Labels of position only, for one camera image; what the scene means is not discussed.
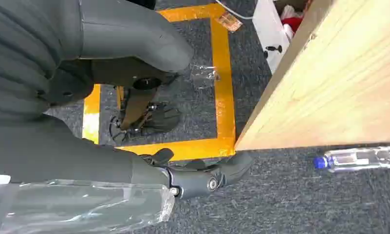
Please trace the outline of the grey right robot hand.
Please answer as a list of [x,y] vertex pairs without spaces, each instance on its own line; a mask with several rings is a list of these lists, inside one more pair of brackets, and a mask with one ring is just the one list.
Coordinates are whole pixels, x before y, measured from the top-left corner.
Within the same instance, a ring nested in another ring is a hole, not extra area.
[[160,184],[212,192],[249,174],[253,158],[236,155],[211,166],[175,170],[75,137],[46,111],[62,62],[136,57],[163,71],[185,69],[192,49],[157,12],[126,0],[0,0],[0,175],[11,182],[53,179]]

